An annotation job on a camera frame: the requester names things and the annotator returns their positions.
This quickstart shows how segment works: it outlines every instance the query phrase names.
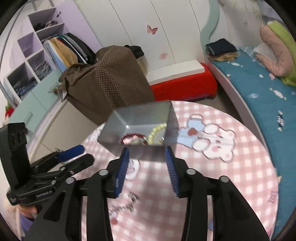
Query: gray floor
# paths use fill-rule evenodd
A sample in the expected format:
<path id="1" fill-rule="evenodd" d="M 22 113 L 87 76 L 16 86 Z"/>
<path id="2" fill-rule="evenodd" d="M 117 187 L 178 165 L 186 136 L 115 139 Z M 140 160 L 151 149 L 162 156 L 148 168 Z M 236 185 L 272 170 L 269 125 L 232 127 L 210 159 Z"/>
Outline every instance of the gray floor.
<path id="1" fill-rule="evenodd" d="M 193 100 L 191 102 L 214 107 L 215 109 L 223 111 L 224 113 L 227 113 L 232 117 L 234 117 L 235 119 L 237 119 L 238 121 L 242 122 L 230 98 L 228 97 L 224 89 L 219 84 L 218 84 L 217 96 L 214 99 L 204 98 L 204 99 Z"/>

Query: metal screw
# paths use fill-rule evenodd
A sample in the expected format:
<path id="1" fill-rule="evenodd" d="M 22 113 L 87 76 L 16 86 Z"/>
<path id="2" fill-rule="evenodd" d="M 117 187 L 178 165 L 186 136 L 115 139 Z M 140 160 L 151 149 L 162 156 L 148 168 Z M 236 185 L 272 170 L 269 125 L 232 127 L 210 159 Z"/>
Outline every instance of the metal screw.
<path id="1" fill-rule="evenodd" d="M 99 171 L 100 176 L 106 176 L 108 173 L 109 173 L 109 171 L 107 169 L 102 169 Z"/>
<path id="2" fill-rule="evenodd" d="M 73 177 L 69 177 L 69 178 L 66 179 L 66 183 L 67 183 L 67 184 L 71 184 L 71 183 L 73 183 L 74 181 L 75 181 L 75 178 L 73 178 Z"/>
<path id="3" fill-rule="evenodd" d="M 188 175 L 194 175 L 194 174 L 196 173 L 196 170 L 194 170 L 194 169 L 192 169 L 192 168 L 189 168 L 189 169 L 186 170 L 186 173 L 187 173 Z"/>
<path id="4" fill-rule="evenodd" d="M 229 182 L 229 178 L 228 178 L 227 176 L 222 176 L 222 177 L 220 177 L 220 180 L 221 180 L 222 182 L 224 182 L 224 183 Z"/>

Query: pearl necklace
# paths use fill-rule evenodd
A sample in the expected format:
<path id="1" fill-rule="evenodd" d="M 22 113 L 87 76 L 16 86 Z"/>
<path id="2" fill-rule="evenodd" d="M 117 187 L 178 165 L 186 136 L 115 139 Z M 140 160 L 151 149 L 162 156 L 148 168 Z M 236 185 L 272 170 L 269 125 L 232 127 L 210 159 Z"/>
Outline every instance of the pearl necklace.
<path id="1" fill-rule="evenodd" d="M 155 137 L 156 133 L 162 129 L 165 129 L 166 127 L 167 127 L 167 124 L 164 123 L 164 124 L 160 124 L 159 126 L 153 128 L 152 132 L 148 136 L 148 144 L 153 145 L 154 144 L 154 137 Z"/>

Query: mint green cabinet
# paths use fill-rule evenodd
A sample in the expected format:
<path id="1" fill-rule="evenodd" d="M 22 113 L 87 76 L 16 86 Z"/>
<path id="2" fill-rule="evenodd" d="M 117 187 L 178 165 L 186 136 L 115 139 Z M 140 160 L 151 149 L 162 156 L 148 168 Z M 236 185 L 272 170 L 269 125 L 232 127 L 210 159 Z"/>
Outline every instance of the mint green cabinet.
<path id="1" fill-rule="evenodd" d="M 32 90 L 32 94 L 46 110 L 49 110 L 58 99 L 52 90 L 58 86 L 61 74 L 59 69 L 55 69 Z"/>
<path id="2" fill-rule="evenodd" d="M 27 134 L 27 141 L 29 142 L 34 135 L 36 127 L 46 113 L 47 110 L 43 105 L 32 93 L 29 93 L 15 109 L 9 119 L 9 123 L 24 122 L 29 131 Z"/>

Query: red object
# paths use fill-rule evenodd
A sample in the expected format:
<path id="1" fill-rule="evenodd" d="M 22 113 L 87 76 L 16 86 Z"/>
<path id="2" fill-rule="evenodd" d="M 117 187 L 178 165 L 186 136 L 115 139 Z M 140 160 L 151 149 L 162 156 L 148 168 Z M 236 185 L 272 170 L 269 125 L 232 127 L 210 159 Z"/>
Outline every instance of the red object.
<path id="1" fill-rule="evenodd" d="M 217 82 L 209 68 L 201 63 L 205 72 L 152 85 L 156 101 L 193 100 L 206 96 L 215 97 Z"/>
<path id="2" fill-rule="evenodd" d="M 128 137 L 134 137 L 134 136 L 137 136 L 137 137 L 142 138 L 142 139 L 144 139 L 144 137 L 145 137 L 145 135 L 142 135 L 142 134 L 139 134 L 139 133 L 130 133 L 130 134 L 126 134 L 126 135 L 124 135 L 124 136 L 121 138 L 120 143 L 121 143 L 121 144 L 124 144 L 124 143 L 123 143 L 123 140 L 124 140 L 125 138 L 128 138 Z"/>
<path id="3" fill-rule="evenodd" d="M 60 40 L 60 39 L 58 39 L 58 38 L 57 38 L 57 41 L 60 41 L 62 44 L 64 44 L 64 43 L 62 42 L 62 40 Z"/>
<path id="4" fill-rule="evenodd" d="M 14 112 L 14 108 L 10 107 L 6 112 L 5 112 L 5 118 L 6 117 L 11 117 L 12 113 Z"/>

